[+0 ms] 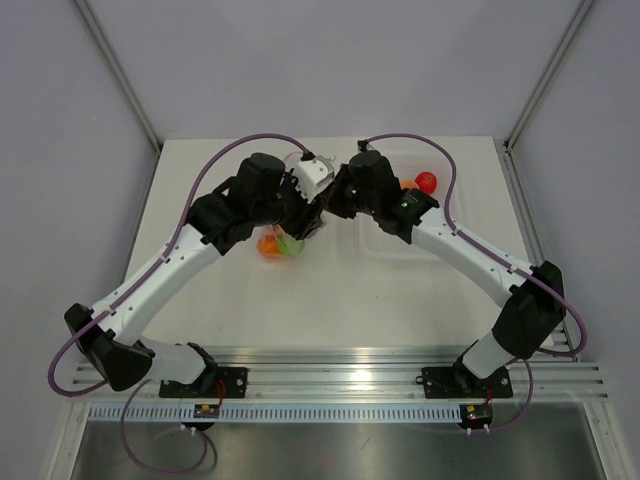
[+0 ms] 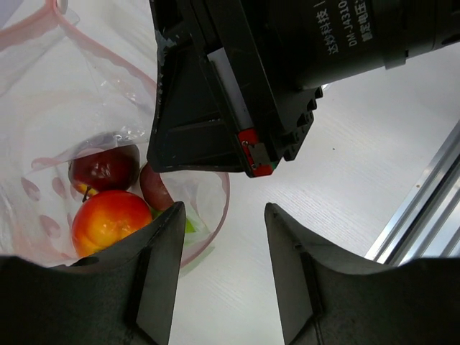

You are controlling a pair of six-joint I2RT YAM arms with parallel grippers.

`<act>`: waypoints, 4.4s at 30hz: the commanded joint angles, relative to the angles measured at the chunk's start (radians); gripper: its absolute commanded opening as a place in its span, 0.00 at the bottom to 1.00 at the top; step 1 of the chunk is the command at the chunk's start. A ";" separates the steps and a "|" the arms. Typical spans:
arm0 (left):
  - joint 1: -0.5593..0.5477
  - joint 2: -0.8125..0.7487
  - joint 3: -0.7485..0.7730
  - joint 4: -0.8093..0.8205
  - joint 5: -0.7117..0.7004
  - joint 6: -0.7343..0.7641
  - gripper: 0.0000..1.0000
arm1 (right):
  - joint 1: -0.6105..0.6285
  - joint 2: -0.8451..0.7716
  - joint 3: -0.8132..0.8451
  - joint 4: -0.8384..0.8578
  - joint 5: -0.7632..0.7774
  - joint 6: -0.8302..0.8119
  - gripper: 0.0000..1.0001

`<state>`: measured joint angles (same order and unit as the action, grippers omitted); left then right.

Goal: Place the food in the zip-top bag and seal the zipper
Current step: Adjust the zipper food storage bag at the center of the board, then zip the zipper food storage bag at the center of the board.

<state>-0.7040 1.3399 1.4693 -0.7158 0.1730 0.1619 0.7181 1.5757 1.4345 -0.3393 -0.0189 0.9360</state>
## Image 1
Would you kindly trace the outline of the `white radish with leaves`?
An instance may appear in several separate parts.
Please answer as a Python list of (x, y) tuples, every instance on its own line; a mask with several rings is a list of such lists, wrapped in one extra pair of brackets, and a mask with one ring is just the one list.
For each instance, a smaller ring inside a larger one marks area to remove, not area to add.
[(296, 257), (302, 253), (305, 247), (304, 240), (296, 240), (288, 235), (281, 235), (276, 237), (278, 240), (278, 246), (283, 257)]

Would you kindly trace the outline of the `clear zip top bag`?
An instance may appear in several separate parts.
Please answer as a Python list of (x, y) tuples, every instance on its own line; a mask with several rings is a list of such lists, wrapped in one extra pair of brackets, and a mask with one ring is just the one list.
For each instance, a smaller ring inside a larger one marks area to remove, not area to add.
[(310, 158), (309, 154), (291, 153), (284, 158), (285, 170), (296, 180), (294, 187), (307, 207), (299, 215), (299, 225), (289, 229), (281, 225), (262, 228), (256, 249), (266, 260), (293, 258), (302, 253), (305, 241), (324, 226), (322, 212), (329, 193), (328, 188), (335, 179), (333, 160), (323, 156)]

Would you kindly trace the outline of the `orange carrot with green top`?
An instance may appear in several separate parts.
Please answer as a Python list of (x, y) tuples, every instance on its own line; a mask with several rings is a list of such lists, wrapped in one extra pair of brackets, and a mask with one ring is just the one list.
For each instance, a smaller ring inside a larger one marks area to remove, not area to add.
[(281, 256), (278, 240), (275, 235), (264, 235), (257, 241), (257, 250), (260, 255), (267, 259), (275, 259)]

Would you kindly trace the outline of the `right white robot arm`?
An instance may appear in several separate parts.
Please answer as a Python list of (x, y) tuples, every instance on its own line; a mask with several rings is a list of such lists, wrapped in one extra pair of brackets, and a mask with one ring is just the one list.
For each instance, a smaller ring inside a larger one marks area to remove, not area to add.
[(340, 166), (326, 209), (343, 219), (370, 216), (385, 233), (453, 266), (500, 307), (491, 330), (451, 368), (463, 395), (478, 395), (510, 361), (529, 359), (566, 315), (558, 267), (519, 261), (464, 232), (434, 197), (402, 187), (389, 160), (377, 151), (358, 153)]

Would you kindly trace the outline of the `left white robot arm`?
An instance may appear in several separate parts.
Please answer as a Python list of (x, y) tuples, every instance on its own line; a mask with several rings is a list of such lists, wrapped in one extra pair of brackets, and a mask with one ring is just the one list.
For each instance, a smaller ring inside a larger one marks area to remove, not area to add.
[(264, 153), (244, 159), (236, 175), (194, 197), (173, 236), (116, 292), (64, 315), (81, 353), (116, 392), (144, 380), (175, 382), (195, 398), (215, 388), (218, 365), (196, 343), (144, 338), (151, 320), (194, 276), (257, 228), (275, 225), (304, 240), (322, 225), (335, 177), (333, 166), (310, 153), (286, 165)]

